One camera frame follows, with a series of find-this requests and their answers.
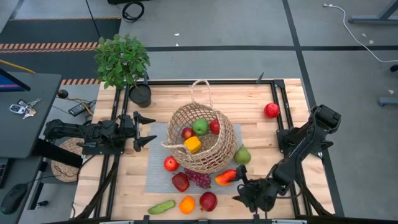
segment green leaves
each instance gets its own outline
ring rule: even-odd
[[[99,38],[95,61],[98,64],[98,79],[105,82],[104,87],[115,86],[122,89],[127,83],[135,85],[139,78],[146,74],[150,66],[149,57],[144,45],[136,38],[129,38],[129,34],[120,37],[113,36],[113,40]]]

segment basket handle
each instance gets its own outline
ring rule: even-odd
[[[210,107],[213,107],[213,100],[211,99],[211,89],[210,89],[210,84],[207,80],[196,80],[191,87],[191,100],[192,102],[196,103],[195,98],[193,97],[193,88],[195,87],[195,85],[197,85],[200,82],[205,82],[207,85],[207,89],[209,89],[209,101],[210,101]]]
[[[169,141],[162,141],[161,145],[165,148],[168,149],[178,149],[178,148],[184,148],[185,152],[187,153],[187,155],[189,156],[189,158],[192,160],[192,154],[191,152],[188,150],[187,146],[184,144],[179,144],[179,145],[170,145]]]

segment wooden table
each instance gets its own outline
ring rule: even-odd
[[[300,79],[285,79],[287,96],[294,126],[299,127],[308,121],[308,107],[305,101]],[[263,115],[263,108],[273,102],[270,85],[212,85],[214,107],[224,113],[232,123],[241,125],[243,143],[249,148],[252,155],[251,162],[246,166],[248,177],[258,179],[265,177],[271,167],[283,158],[279,152],[276,130],[276,119],[267,119]],[[128,111],[138,111],[147,118],[157,122],[167,123],[173,112],[179,106],[190,102],[190,86],[154,85],[152,90],[152,104],[148,108],[139,108],[129,100]],[[93,123],[110,119],[114,100],[114,88],[104,90],[100,86],[96,103]],[[119,111],[123,103],[124,93],[121,93]],[[282,102],[281,92],[278,91],[279,101]],[[195,87],[195,99],[208,104],[208,90],[206,86]],[[286,121],[283,106],[282,119]],[[141,125],[141,136],[148,135],[150,124]],[[114,196],[112,220],[142,220],[147,215],[148,208],[155,204],[174,199],[176,203],[186,196],[185,194],[148,194],[144,192],[147,172],[147,156],[150,143],[141,152],[132,148],[132,139],[127,141],[126,151],[121,156],[118,170],[118,179]],[[78,187],[75,195],[76,214],[79,214],[91,200],[98,189],[103,156],[96,156],[81,170]],[[318,201],[333,213],[333,204],[326,182],[325,171],[319,158],[309,155],[303,161],[303,169],[308,188]],[[233,195],[218,195],[218,205],[213,212],[201,212],[199,206],[200,194],[191,195],[197,208],[189,215],[184,215],[175,207],[160,215],[151,215],[151,220],[181,220],[181,219],[252,219],[252,213],[240,202],[231,197]],[[101,216],[105,214],[108,193],[103,198]],[[303,200],[300,198],[300,210],[304,214]],[[293,218],[291,199],[276,200],[275,207],[268,213],[268,218]]]

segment potted plant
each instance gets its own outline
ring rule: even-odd
[[[105,82],[104,88],[115,86],[121,90],[127,84],[133,85],[130,99],[140,107],[149,106],[152,94],[149,86],[146,82],[137,84],[140,78],[146,80],[147,66],[150,66],[144,45],[136,37],[130,39],[129,34],[124,37],[115,34],[113,40],[101,37],[99,44],[95,60],[98,80]]]

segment white cable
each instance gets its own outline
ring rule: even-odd
[[[343,18],[343,24],[344,24],[344,27],[348,30],[348,32],[349,32],[349,34],[351,34],[351,36],[353,37],[353,39],[357,42],[357,43],[359,43],[362,47],[364,47],[366,50],[368,50],[368,52],[370,53],[370,54],[372,54],[373,55],[373,57],[374,58],[376,58],[376,60],[378,60],[379,62],[382,62],[382,63],[389,63],[389,62],[398,62],[398,60],[391,60],[391,61],[383,61],[383,60],[380,60],[367,46],[365,46],[364,44],[362,44],[359,40],[357,40],[356,38],[355,38],[355,36],[354,36],[354,34],[350,31],[350,29],[347,27],[347,25],[346,25],[346,11],[344,11],[344,9],[342,9],[342,8],[340,8],[340,7],[338,7],[338,6],[334,6],[334,5],[332,5],[332,4],[323,4],[323,7],[334,7],[334,8],[336,8],[336,9],[340,9],[341,11],[343,11],[343,13],[344,13],[344,18]]]

